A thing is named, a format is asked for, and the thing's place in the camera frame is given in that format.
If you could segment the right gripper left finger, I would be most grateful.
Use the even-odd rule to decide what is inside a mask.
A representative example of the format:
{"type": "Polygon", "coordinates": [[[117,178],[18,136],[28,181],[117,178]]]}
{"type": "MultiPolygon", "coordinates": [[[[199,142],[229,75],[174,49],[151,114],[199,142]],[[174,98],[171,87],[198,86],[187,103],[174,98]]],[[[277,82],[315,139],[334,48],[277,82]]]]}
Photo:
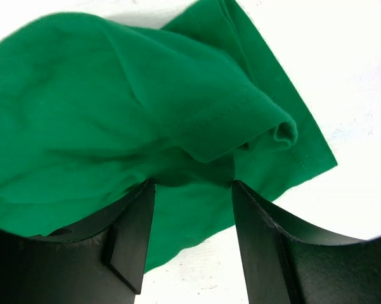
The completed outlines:
{"type": "Polygon", "coordinates": [[[105,233],[101,262],[134,294],[141,293],[155,206],[155,185],[147,180],[123,198],[36,241],[76,244],[105,233]]]}

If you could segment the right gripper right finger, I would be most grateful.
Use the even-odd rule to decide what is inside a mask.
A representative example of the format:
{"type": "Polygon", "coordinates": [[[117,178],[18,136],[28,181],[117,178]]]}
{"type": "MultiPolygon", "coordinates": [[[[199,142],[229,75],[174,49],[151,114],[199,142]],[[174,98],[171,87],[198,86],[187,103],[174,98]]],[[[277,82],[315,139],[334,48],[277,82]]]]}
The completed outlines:
{"type": "Polygon", "coordinates": [[[233,183],[233,213],[250,303],[366,303],[362,241],[331,232],[233,183]]]}

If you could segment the green t shirt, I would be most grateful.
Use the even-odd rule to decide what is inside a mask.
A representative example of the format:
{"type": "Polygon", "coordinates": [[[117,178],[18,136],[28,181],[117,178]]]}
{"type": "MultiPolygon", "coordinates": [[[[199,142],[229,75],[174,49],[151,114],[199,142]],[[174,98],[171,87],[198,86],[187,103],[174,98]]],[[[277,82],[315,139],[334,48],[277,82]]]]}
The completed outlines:
{"type": "Polygon", "coordinates": [[[5,231],[47,236],[152,179],[152,270],[234,224],[233,181],[273,201],[336,164],[235,1],[160,29],[57,13],[0,42],[5,231]]]}

